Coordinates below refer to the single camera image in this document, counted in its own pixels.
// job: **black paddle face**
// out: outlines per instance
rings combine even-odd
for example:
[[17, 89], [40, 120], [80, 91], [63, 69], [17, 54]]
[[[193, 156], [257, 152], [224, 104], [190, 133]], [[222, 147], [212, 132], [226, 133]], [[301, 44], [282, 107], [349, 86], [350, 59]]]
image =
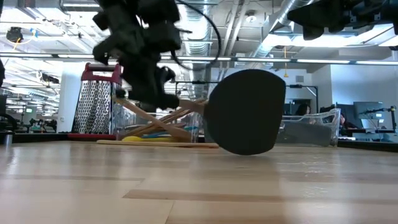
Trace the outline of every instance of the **black paddle face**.
[[286, 84], [264, 70], [236, 72], [211, 92], [208, 131], [229, 152], [255, 155], [274, 147], [284, 111]]

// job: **clear plastic bin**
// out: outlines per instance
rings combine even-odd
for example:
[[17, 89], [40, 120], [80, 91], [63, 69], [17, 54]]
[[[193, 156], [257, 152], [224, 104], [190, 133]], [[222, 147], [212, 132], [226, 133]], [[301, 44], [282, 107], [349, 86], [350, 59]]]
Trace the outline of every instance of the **clear plastic bin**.
[[[170, 115], [170, 113], [166, 111], [148, 114], [152, 115], [156, 119], [161, 119], [164, 116]], [[170, 139], [171, 135], [158, 125], [156, 125], [156, 129], [153, 129], [150, 132], [137, 132], [137, 130], [142, 129], [141, 127], [151, 124], [151, 121], [141, 118], [125, 108], [123, 108], [122, 115], [118, 117], [119, 118], [115, 125], [116, 139], [119, 141], [123, 140], [127, 136], [140, 137], [140, 141], [162, 141], [163, 139], [164, 141], [176, 141], [176, 139]], [[199, 114], [190, 113], [167, 124], [185, 129], [191, 134], [190, 142], [198, 142], [199, 130], [201, 129], [201, 116]]]
[[337, 146], [340, 109], [305, 116], [283, 116], [277, 145]]

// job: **wooden floorboard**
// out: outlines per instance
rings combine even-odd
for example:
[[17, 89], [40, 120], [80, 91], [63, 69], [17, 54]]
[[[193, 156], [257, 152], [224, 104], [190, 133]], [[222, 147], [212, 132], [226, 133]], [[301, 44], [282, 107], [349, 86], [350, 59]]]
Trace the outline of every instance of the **wooden floorboard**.
[[398, 154], [44, 142], [0, 147], [0, 223], [398, 223]]

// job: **black cable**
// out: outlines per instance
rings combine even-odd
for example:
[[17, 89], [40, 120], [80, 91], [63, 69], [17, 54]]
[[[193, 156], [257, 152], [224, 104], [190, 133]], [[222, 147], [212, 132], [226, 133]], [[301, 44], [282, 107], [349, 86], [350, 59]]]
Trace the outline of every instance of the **black cable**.
[[221, 43], [221, 35], [220, 35], [220, 32], [219, 32], [218, 29], [217, 29], [216, 24], [215, 24], [207, 15], [205, 15], [203, 12], [201, 12], [199, 9], [197, 9], [197, 8], [195, 8], [195, 7], [193, 7], [193, 6], [191, 6], [190, 4], [186, 3], [185, 1], [182, 1], [182, 0], [176, 0], [176, 1], [179, 2], [180, 4], [183, 4], [184, 6], [189, 7], [190, 9], [192, 9], [192, 10], [194, 10], [195, 12], [197, 12], [197, 13], [203, 15], [203, 16], [206, 18], [206, 20], [207, 20], [207, 21], [211, 24], [211, 26], [214, 28], [214, 31], [215, 31], [215, 33], [216, 33], [216, 35], [217, 35], [218, 49], [217, 49], [217, 54], [216, 54], [215, 59], [212, 60], [209, 64], [207, 64], [204, 68], [190, 68], [190, 67], [187, 67], [187, 66], [183, 65], [183, 64], [181, 63], [181, 61], [178, 60], [178, 58], [177, 58], [177, 56], [176, 56], [174, 50], [171, 51], [172, 59], [174, 60], [175, 63], [177, 63], [177, 65], [179, 65], [179, 66], [181, 66], [181, 67], [183, 67], [183, 68], [185, 68], [185, 69], [187, 69], [187, 70], [191, 70], [191, 71], [202, 71], [202, 70], [205, 70], [205, 69], [208, 68], [208, 67], [212, 67], [212, 66], [217, 62], [218, 58], [220, 57], [220, 54], [221, 54], [221, 44], [222, 44], [222, 43]]

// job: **ceiling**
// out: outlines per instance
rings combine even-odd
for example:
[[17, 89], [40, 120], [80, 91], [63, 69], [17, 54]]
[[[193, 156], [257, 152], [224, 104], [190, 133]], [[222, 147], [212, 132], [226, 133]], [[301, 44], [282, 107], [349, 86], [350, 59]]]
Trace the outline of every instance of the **ceiling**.
[[[80, 5], [94, 4], [94, 1], [63, 1], [68, 4], [68, 7], [57, 7], [59, 1], [43, 1], [46, 5], [41, 6], [41, 0], [36, 0], [37, 8], [21, 8], [5, 6], [0, 22], [0, 50], [2, 52], [19, 52], [19, 53], [49, 53], [49, 54], [91, 54], [93, 47], [104, 40], [109, 31], [100, 30], [93, 22], [92, 18], [96, 14], [95, 7], [80, 7]], [[228, 21], [231, 19], [238, 20], [242, 6], [238, 7], [238, 13], [235, 18], [230, 18], [233, 5], [236, 4], [234, 0], [189, 0], [189, 2], [207, 2], [209, 4], [208, 15], [212, 17], [216, 24], [222, 41], [226, 36]], [[233, 45], [231, 55], [245, 54], [251, 55], [256, 49], [267, 41], [267, 34], [264, 33], [264, 28], [269, 22], [266, 18], [271, 18], [280, 10], [282, 0], [260, 1], [254, 0], [246, 6], [246, 12], [252, 11], [256, 20], [248, 22], [245, 19], [241, 24], [237, 35], [237, 41]], [[184, 29], [189, 29], [192, 24], [189, 22], [182, 22], [177, 24], [183, 26]], [[24, 40], [21, 44], [15, 44], [6, 39], [7, 31], [11, 27], [21, 27], [24, 35]], [[394, 33], [390, 29], [384, 29], [382, 32], [374, 32], [373, 34], [366, 33], [371, 29], [354, 30], [353, 36], [366, 36], [366, 42], [361, 42], [355, 47], [305, 47], [305, 46], [286, 46], [286, 47], [271, 47], [270, 55], [273, 57], [288, 57], [288, 58], [349, 58], [349, 59], [374, 59], [381, 60], [391, 56], [391, 51], [388, 47], [379, 47], [383, 43], [394, 37]], [[282, 34], [278, 34], [277, 38], [282, 39]], [[215, 55], [218, 48], [216, 35], [211, 32], [209, 40], [205, 40], [211, 44], [210, 55]], [[5, 85], [20, 85], [25, 88], [8, 88], [7, 91], [11, 98], [44, 98], [47, 101], [57, 102], [59, 99], [59, 84], [54, 84], [55, 88], [43, 88], [38, 86], [46, 86], [48, 83], [40, 80], [41, 74], [50, 75], [51, 77], [59, 79], [61, 82], [63, 62], [51, 60], [23, 60], [21, 58], [2, 58], [6, 64], [6, 79]], [[178, 80], [187, 80], [191, 75], [181, 70], [175, 64], [167, 64], [175, 70]], [[272, 68], [284, 68], [284, 63], [274, 63]], [[306, 64], [289, 64], [288, 68], [307, 69], [309, 72], [317, 67], [311, 67]], [[167, 91], [174, 92], [174, 84], [167, 84]], [[182, 95], [187, 97], [192, 94], [187, 89], [187, 85], [181, 85]]]

